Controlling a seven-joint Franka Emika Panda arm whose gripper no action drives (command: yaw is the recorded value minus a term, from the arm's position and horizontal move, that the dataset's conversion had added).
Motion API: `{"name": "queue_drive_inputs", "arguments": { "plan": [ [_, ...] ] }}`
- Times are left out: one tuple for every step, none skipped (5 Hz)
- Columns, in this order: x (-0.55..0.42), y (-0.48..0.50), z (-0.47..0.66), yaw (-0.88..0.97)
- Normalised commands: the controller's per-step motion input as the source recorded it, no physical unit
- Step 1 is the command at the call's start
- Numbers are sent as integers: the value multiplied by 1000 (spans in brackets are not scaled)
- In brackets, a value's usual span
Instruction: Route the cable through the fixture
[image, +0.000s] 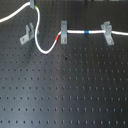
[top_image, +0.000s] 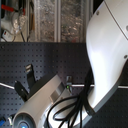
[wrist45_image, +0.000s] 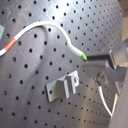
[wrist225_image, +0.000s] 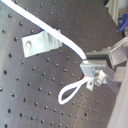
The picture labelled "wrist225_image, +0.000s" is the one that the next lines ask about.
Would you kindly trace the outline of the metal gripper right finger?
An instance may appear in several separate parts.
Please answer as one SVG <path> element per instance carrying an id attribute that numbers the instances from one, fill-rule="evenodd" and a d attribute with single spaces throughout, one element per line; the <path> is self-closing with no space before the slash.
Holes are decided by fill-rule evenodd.
<path id="1" fill-rule="evenodd" d="M 112 47 L 103 48 L 101 51 L 87 52 L 88 59 L 106 60 L 110 67 L 114 67 L 128 60 L 128 37 L 125 37 Z"/>

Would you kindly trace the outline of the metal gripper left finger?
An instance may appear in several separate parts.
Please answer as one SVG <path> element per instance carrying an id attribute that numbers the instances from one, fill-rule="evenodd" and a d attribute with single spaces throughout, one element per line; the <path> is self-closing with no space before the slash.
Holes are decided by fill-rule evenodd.
<path id="1" fill-rule="evenodd" d="M 92 91 L 94 86 L 108 85 L 118 95 L 118 85 L 123 82 L 125 67 L 118 67 L 113 71 L 105 61 L 83 61 L 80 68 L 86 77 L 89 77 L 86 88 Z"/>

